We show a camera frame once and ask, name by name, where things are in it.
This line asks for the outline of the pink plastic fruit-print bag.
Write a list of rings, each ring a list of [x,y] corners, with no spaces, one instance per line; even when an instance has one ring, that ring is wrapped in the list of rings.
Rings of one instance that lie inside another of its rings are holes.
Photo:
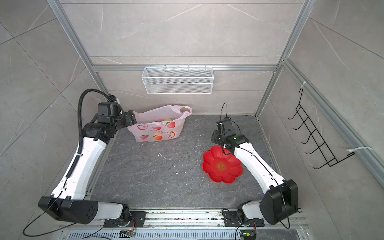
[[[186,118],[192,113],[192,108],[178,105],[167,105],[144,113],[135,112],[137,124],[127,129],[139,143],[173,140],[179,137]]]

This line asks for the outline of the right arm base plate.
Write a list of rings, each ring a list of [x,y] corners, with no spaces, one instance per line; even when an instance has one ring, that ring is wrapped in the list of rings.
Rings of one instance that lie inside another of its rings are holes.
[[[230,211],[228,209],[223,209],[221,214],[224,218],[224,223],[226,227],[240,227],[240,226],[251,226],[251,227],[264,227],[264,219],[247,219],[239,210]]]

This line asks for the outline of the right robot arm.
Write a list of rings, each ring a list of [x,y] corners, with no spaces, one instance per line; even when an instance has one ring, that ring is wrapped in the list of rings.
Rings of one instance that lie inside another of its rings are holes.
[[[299,210],[298,186],[293,180],[285,180],[276,173],[257,153],[250,141],[242,134],[226,136],[215,130],[211,142],[228,150],[250,171],[264,196],[260,201],[250,201],[238,206],[242,222],[264,219],[271,225],[287,220]]]

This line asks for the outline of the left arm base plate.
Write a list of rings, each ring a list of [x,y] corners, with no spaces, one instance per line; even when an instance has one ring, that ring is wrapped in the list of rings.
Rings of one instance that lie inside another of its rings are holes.
[[[146,219],[147,212],[138,211],[124,214],[119,219],[105,220],[105,228],[142,228]]]

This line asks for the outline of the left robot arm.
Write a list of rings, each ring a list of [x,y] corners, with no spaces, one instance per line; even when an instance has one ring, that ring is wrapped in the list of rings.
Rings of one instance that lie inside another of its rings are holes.
[[[127,204],[90,201],[86,200],[86,195],[97,163],[110,140],[120,129],[137,121],[133,111],[123,110],[117,97],[104,94],[107,100],[98,104],[98,112],[91,122],[83,125],[83,100],[91,92],[101,91],[85,90],[78,102],[77,152],[59,185],[49,197],[41,197],[38,207],[57,221],[87,225],[92,221],[112,220],[116,225],[124,226],[131,220]]]

